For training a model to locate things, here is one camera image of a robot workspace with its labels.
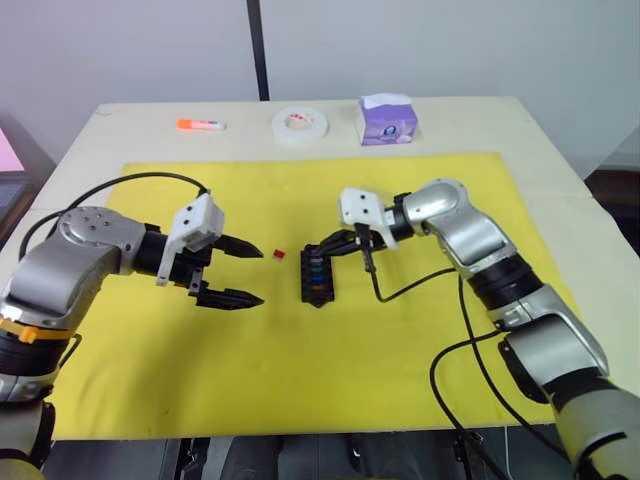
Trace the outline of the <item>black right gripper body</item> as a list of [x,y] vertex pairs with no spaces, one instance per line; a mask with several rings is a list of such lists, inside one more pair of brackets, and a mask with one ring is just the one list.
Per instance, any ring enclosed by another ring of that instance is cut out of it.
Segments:
[[374,231],[369,225],[356,223],[354,227],[354,230],[347,231],[347,243],[345,247],[347,254],[362,250],[375,252],[387,248],[381,234]]

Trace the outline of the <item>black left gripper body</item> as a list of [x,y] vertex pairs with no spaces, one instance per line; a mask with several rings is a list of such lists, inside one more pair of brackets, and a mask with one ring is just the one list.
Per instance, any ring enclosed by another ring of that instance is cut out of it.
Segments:
[[203,279],[204,269],[211,264],[213,247],[213,243],[207,243],[198,251],[185,247],[175,256],[171,269],[171,281],[185,288],[197,306],[223,305],[220,293],[209,289],[208,282]]

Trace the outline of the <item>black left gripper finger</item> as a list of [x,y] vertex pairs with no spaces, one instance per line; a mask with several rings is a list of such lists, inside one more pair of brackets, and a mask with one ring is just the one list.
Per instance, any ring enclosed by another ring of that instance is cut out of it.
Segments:
[[196,305],[217,310],[241,310],[260,306],[264,300],[246,291],[224,289],[223,291],[204,288],[196,296]]
[[217,249],[225,255],[236,258],[263,258],[262,251],[252,243],[233,236],[221,235],[217,239]]

